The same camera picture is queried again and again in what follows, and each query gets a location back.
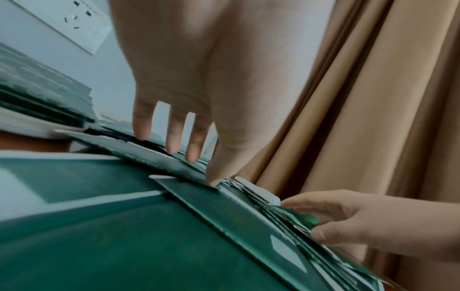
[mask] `hand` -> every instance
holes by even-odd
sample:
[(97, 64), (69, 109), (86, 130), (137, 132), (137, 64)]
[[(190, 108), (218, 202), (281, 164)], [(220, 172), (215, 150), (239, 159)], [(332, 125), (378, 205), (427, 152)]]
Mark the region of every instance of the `hand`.
[(309, 76), (325, 25), (309, 25), (312, 2), (321, 1), (110, 0), (136, 80), (136, 137), (149, 137), (156, 103), (168, 103), (166, 149), (177, 152), (196, 113), (186, 160), (198, 160), (214, 122), (207, 181), (236, 174), (275, 136)]
[(309, 192), (281, 202), (329, 217), (311, 236), (319, 243), (366, 244), (399, 255), (460, 261), (460, 205), (347, 190)]

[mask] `wooden table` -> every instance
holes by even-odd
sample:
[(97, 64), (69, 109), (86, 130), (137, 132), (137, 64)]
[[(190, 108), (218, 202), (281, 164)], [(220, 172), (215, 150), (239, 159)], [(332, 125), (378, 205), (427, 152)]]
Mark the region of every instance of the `wooden table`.
[[(20, 136), (0, 130), (0, 150), (68, 152), (71, 143), (72, 142), (70, 140), (43, 140)], [(395, 287), (385, 285), (385, 291), (405, 291), (401, 287), (396, 287), (396, 284), (394, 284), (394, 286)]]

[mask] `curtain fold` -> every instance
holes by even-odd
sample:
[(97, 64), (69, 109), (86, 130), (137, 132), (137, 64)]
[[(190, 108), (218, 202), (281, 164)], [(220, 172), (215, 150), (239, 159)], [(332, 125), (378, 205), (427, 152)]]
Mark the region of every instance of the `curtain fold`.
[[(305, 90), (239, 175), (282, 198), (348, 189), (460, 203), (459, 0), (338, 1)], [(408, 290), (460, 267), (345, 249)]]

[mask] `white wall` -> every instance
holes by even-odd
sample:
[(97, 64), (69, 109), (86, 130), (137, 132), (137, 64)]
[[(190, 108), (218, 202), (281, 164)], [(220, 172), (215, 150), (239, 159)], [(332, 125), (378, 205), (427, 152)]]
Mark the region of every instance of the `white wall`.
[[(106, 0), (92, 1), (109, 14)], [(111, 111), (123, 120), (131, 120), (134, 79), (113, 32), (91, 56), (12, 2), (0, 0), (0, 42), (82, 82), (93, 89), (95, 106)], [(161, 104), (157, 107), (153, 132), (166, 135), (168, 113), (168, 106)], [(192, 122), (189, 116), (183, 144), (188, 142)]]

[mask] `outlet plate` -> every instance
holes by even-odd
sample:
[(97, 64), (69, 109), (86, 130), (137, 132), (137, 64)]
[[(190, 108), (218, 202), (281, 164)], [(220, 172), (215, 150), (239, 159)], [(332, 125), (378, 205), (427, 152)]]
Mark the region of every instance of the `outlet plate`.
[(10, 0), (94, 55), (112, 30), (109, 16), (89, 0)]

